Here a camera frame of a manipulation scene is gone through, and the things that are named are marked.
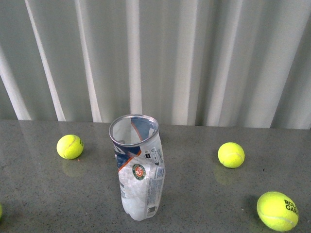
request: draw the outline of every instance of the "label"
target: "label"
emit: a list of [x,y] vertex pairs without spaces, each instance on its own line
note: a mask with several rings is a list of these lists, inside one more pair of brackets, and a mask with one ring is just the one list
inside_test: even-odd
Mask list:
[[132,171],[133,171],[134,177],[139,181],[144,179],[146,176],[146,170],[140,164],[134,164],[132,167]]

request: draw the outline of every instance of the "barcode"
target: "barcode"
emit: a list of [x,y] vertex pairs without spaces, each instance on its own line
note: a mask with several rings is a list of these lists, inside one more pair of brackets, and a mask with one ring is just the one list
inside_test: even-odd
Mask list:
[[154,211],[156,211],[156,207],[155,206],[148,209],[148,213],[152,213]]
[[123,190],[121,190],[121,197],[126,199],[125,193],[123,192]]

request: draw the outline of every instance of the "tennis ball seam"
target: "tennis ball seam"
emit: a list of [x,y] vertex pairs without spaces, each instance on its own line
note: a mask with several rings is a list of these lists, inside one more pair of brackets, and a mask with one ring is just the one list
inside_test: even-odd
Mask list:
[[68,159],[67,156],[65,155],[66,150],[69,149],[69,147],[71,147],[72,144],[77,140],[77,137],[76,137],[75,135],[72,135],[72,136],[74,137],[74,140],[64,149],[63,156],[64,156],[66,159]]
[[293,221],[290,221],[289,219],[287,218],[284,218],[284,217],[276,217],[276,216],[269,216],[269,215],[265,215],[262,213],[261,210],[259,210],[259,214],[263,217],[267,217],[267,218],[270,218],[270,219],[281,219],[281,220],[284,220],[286,222],[288,222],[289,224],[291,224],[291,226],[294,228],[295,227],[295,223]]
[[232,154],[236,154],[243,161],[243,156],[241,154],[237,153],[237,152],[229,153],[226,156],[231,156]]

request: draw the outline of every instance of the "white backdrop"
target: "white backdrop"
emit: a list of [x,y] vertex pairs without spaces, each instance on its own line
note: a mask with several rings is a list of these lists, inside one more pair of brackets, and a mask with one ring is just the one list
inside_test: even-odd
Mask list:
[[1,0],[0,118],[311,127],[310,0]]

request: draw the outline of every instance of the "can rim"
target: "can rim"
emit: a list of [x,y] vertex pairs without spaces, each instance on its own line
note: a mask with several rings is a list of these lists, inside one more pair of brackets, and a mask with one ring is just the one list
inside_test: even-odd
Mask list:
[[[133,144],[123,144],[123,143],[120,143],[118,142],[112,135],[112,129],[113,129],[113,126],[115,124],[117,124],[119,121],[123,120],[123,119],[126,119],[126,118],[134,118],[134,117],[140,117],[140,118],[143,118],[143,119],[147,119],[149,121],[152,121],[156,124],[156,131],[148,138],[140,141],[140,142],[137,142],[137,143],[133,143]],[[144,142],[150,140],[151,138],[155,137],[159,132],[159,123],[156,119],[154,119],[153,117],[151,116],[147,116],[147,115],[143,115],[143,114],[128,114],[128,115],[124,115],[124,116],[121,116],[117,119],[115,119],[109,126],[109,136],[111,138],[111,140],[116,143],[117,145],[119,146],[123,146],[123,147],[136,147],[136,146],[139,146],[141,144],[143,144]]]

